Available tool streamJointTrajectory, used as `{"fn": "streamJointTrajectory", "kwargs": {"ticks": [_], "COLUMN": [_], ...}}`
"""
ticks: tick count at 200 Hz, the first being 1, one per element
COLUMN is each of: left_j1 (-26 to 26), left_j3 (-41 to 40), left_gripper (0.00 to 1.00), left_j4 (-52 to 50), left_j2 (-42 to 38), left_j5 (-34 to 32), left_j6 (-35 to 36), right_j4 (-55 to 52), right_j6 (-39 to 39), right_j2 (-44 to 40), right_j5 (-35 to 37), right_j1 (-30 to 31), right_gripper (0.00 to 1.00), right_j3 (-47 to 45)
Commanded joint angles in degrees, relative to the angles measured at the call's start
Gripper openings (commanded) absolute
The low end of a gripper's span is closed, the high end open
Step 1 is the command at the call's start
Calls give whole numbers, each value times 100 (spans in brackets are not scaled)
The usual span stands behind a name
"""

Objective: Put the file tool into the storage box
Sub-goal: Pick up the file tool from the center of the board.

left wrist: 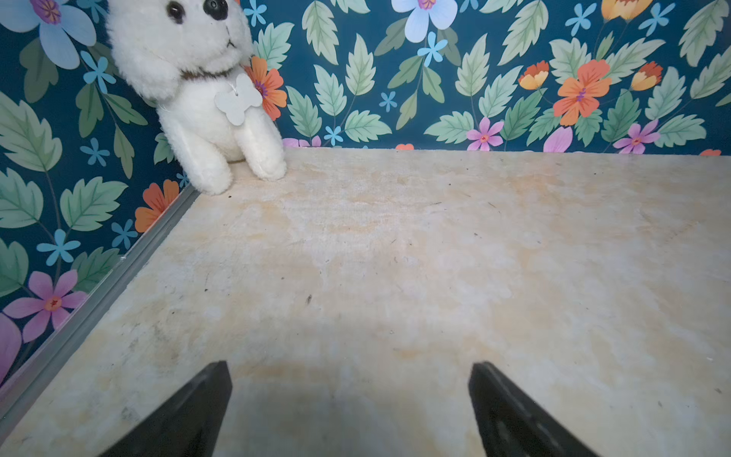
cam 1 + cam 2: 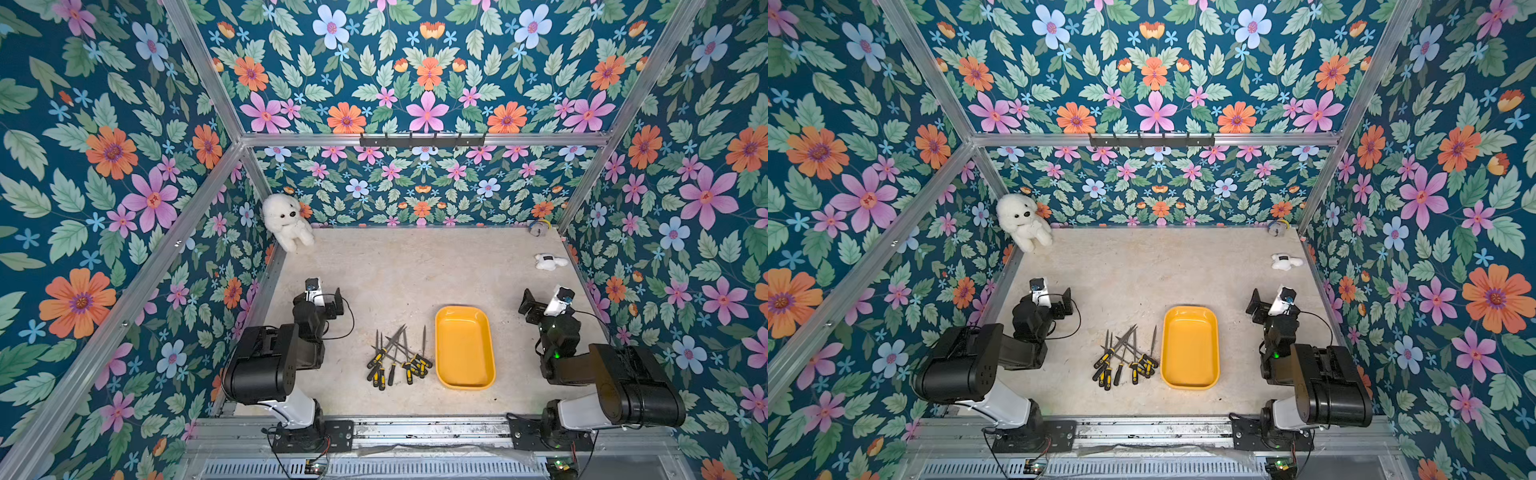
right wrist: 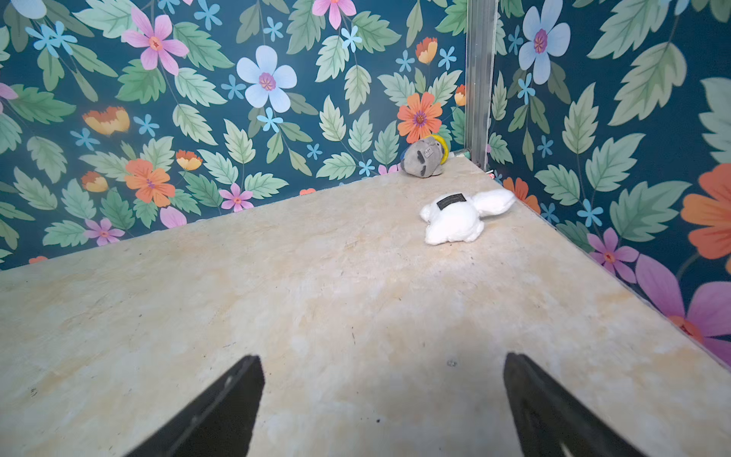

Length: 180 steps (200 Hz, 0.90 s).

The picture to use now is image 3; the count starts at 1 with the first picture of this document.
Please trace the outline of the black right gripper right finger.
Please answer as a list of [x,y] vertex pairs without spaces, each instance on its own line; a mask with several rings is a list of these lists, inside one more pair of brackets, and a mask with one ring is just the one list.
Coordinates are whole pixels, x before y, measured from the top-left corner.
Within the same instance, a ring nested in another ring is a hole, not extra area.
[[506,356],[504,386],[525,456],[643,454],[525,354]]

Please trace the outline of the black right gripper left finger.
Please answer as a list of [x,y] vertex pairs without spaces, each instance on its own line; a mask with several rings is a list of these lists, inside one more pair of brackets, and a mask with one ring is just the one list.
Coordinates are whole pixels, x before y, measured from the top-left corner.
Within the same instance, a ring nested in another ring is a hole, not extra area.
[[246,355],[131,456],[246,456],[264,393],[257,355]]

